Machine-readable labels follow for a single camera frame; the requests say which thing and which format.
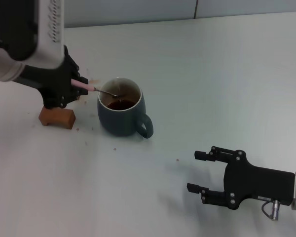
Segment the dark teal mug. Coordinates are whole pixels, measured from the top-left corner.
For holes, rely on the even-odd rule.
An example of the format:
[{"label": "dark teal mug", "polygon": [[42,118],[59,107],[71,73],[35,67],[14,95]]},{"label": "dark teal mug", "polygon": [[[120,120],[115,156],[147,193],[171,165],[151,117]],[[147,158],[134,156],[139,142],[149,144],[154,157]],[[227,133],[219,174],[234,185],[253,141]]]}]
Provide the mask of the dark teal mug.
[{"label": "dark teal mug", "polygon": [[105,83],[101,90],[123,95],[113,98],[99,93],[98,115],[101,125],[109,133],[115,136],[129,136],[138,132],[144,138],[153,135],[151,119],[146,115],[143,92],[136,83],[126,78],[115,78]]}]

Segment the white table surface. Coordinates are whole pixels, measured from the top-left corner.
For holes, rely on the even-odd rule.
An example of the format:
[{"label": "white table surface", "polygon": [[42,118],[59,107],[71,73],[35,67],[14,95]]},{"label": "white table surface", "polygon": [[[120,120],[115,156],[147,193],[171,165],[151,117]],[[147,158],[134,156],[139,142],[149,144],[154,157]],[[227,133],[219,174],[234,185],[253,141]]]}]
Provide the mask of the white table surface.
[{"label": "white table surface", "polygon": [[191,182],[223,190],[225,164],[193,156],[212,145],[296,171],[296,13],[75,28],[65,36],[81,74],[97,86],[114,77],[138,83],[154,136],[107,134],[97,93],[68,106],[72,130],[43,127],[40,94],[0,82],[0,237],[296,237],[290,207],[272,222],[261,201],[232,211],[186,189]]}]

